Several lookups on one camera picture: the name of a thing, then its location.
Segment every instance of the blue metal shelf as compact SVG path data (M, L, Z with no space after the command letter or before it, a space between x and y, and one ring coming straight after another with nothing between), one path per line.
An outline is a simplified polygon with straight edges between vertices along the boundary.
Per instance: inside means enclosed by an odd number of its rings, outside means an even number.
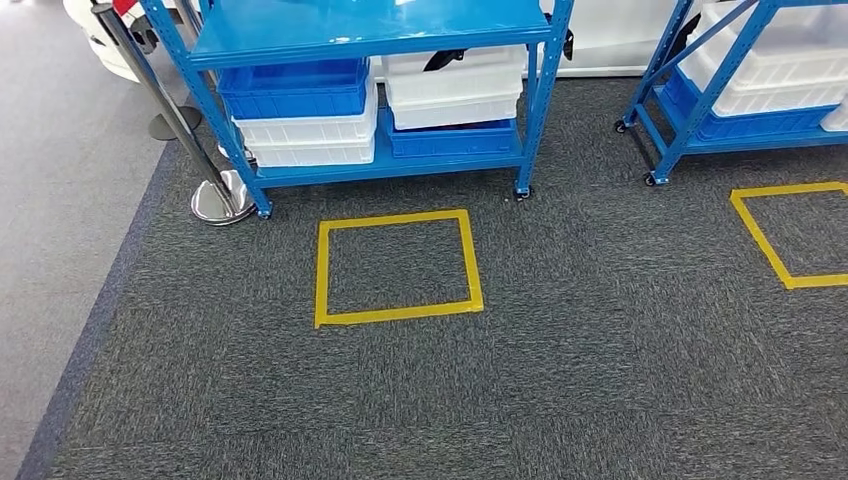
M224 68L537 43L550 31L534 0L224 0L189 58Z
M206 19L193 51L162 0L140 0L209 126L256 202L271 214L264 189L373 178L516 169L514 191L526 196L553 91L573 0L554 0L550 23L538 0L201 0ZM544 44L541 74L536 51ZM238 132L209 91L204 70L395 53L526 44L527 123L523 145L497 155L394 158L376 133L371 164L262 168L244 156Z
M674 131L680 132L686 125L686 116L680 112L677 105L670 102L665 95L661 95L663 88L663 85L654 86L651 99L656 100L660 111ZM651 132L651 130L648 130L648 133L651 135L654 143L659 143L656 138L653 138L655 133ZM749 138L723 138L712 141L705 141L697 136L692 136L686 144L686 153L695 155L699 153L742 152L841 144L848 144L848 132L827 132L819 128L815 132L780 133Z
M668 57L674 39L683 26L683 21L692 3L693 0L678 0L677 7L672 13L656 52L654 52L648 70L634 93L630 106L616 125L616 129L620 132L635 125L637 120L641 120L645 126L661 157L654 169L648 172L645 177L649 184L668 183L668 175L683 155L848 144L848 132L826 132L822 129L716 140L703 140L698 138L697 135L704 119L712 110L721 92L730 82L749 49L757 41L778 9L795 6L848 4L848 0L744 0L720 22L669 60ZM664 73L749 8L753 8L754 11L739 33L736 42L716 70L709 85L700 95L691 113L688 116L684 115L677 105L667 101L665 95L661 95L663 86L654 84ZM674 129L674 139L670 144L666 144L663 140L656 124L645 108L649 101L655 101L658 104L660 112Z
M259 168L256 171L256 183L262 188L294 187L352 180L519 167L524 162L521 140L517 134L510 151L507 153L397 158L392 155L392 146L382 130L382 125L379 125L374 134L375 150L374 162L372 163L321 167Z

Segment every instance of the blue plastic crate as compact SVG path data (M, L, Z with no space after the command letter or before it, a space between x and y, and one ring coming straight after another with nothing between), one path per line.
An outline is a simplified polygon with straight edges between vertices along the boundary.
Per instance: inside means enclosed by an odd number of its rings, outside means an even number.
M474 155L509 152L515 139L515 119L466 125L395 130L394 116L380 109L379 122L395 157Z
M286 63L221 72L218 93L238 120L359 115L368 59Z
M675 104L684 117L687 117L698 103L701 91L678 67L675 67L662 89L662 95L667 101ZM704 118L697 135L701 140L719 140L814 131L820 129L819 123L822 119L838 106L825 105L732 117L720 117L710 111Z

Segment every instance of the wheel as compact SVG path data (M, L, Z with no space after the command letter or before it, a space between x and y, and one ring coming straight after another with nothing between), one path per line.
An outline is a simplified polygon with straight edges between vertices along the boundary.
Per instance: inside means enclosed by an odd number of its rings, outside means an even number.
M530 198L531 193L532 193L532 189L530 187L527 187L526 192L518 192L518 191L515 191L515 190L513 190L513 192L512 192L512 194L515 196L516 202L523 202L524 200L527 200L528 198Z

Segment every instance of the yellow floor tape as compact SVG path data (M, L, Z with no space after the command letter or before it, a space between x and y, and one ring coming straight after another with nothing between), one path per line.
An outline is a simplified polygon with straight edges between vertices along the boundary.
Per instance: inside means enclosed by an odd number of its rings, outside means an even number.
M777 273L778 278L780 278L786 288L790 290L794 288L848 285L848 274L804 276L793 276L790 274L789 270L787 270L786 266L783 264L783 261L780 260L780 257L777 255L777 252L774 251L774 247L772 247L766 239L766 236L760 229L760 226L757 225L757 221L754 220L753 216L751 216L751 212L748 210L748 207L745 206L744 199L771 195L792 195L797 193L830 191L842 191L845 195L848 195L848 183L823 182L785 185L779 187L741 188L733 190L730 193L730 202L736 208L739 216L742 217L742 221L745 222L745 226L748 227L748 230L751 232L754 240L756 240L757 245L760 246L760 250L763 251L771 264L771 267L774 269L775 273Z
M330 230L429 222L434 220L457 220L459 222L462 254L465 258L465 274L468 278L470 297L468 300L351 313L330 314L327 311L330 275ZM467 210L443 210L405 215L322 221L318 226L318 261L316 264L315 328L320 328L321 325L354 325L358 323L385 322L388 320L403 320L434 315L479 312L483 310L483 290L480 287L480 273L477 270L477 257L474 254L474 242L471 238L471 221L468 218Z

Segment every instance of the white object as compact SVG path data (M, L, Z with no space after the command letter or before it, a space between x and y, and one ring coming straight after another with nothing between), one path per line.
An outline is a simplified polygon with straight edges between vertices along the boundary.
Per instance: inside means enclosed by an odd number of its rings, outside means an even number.
M370 80L364 111L359 115L255 120L233 118L247 148L367 141L377 128L377 84Z
M712 3L689 42L713 27L739 1ZM749 8L699 48L716 67L721 64L756 6ZM848 5L782 8L763 30L730 81L736 88L795 85L804 82L848 82ZM692 56L681 62L691 70Z
M716 71L716 65L700 49L695 50L689 58L691 61L685 65L681 63L680 69L703 92ZM844 80L753 88L728 83L713 106L713 111L718 116L730 117L836 105L846 93L848 82Z
M424 66L434 53L383 57L389 106L452 103L460 99L496 97L522 89L521 74L527 60L524 45L472 48L465 52L462 60L425 72Z
M174 3L174 0L163 1L165 8L171 10L176 15L176 6ZM191 3L194 5L195 10L199 12L199 1L192 0ZM68 16L82 28L84 35L88 38L88 45L94 54L97 55L97 58L100 59L100 62L103 63L103 66L115 75L137 83L138 79L132 70L130 70L124 57L121 56L118 47L112 42L103 26L100 25L97 17L91 13L91 0L62 0L62 4L65 7L65 11L68 12ZM148 28L149 24L145 22L145 16L141 4L136 2L129 10L121 15L121 20L123 20L124 25L130 31L139 33L138 39L141 39L139 41L146 42L148 38L147 32L152 33L153 31ZM140 45L142 47L149 47L150 49L155 48L155 45L149 42Z
M365 141L294 146L262 146L250 149L260 167L314 167L374 161L374 136Z
M824 117L821 127L828 132L848 132L848 97L836 110Z
M695 0L689 18L704 3ZM554 0L540 0L543 12L553 12ZM574 32L571 61L560 57L559 77L640 76L645 72L677 0L577 0L569 28ZM538 65L543 51L539 46Z
M515 118L521 91L498 97L461 98L451 102L423 102L392 107L397 130L458 125Z
M475 48L463 60L425 72L434 52L383 57L395 128L487 122L516 115L527 58L523 45Z
M374 161L377 84L373 79L361 115L233 120L260 167L314 167ZM248 143L247 134L251 135Z
M218 144L218 153L220 153L221 155L223 155L223 156L224 156L224 158L230 158L230 154L229 154L229 153L227 153L227 151L224 149L224 146L223 146L223 145L221 145L220 143ZM252 153L250 153L250 151L249 151L249 150L245 150L245 151L244 151L244 158L246 158L246 159L250 160L250 159L252 159L252 158L253 158L253 154L252 154Z

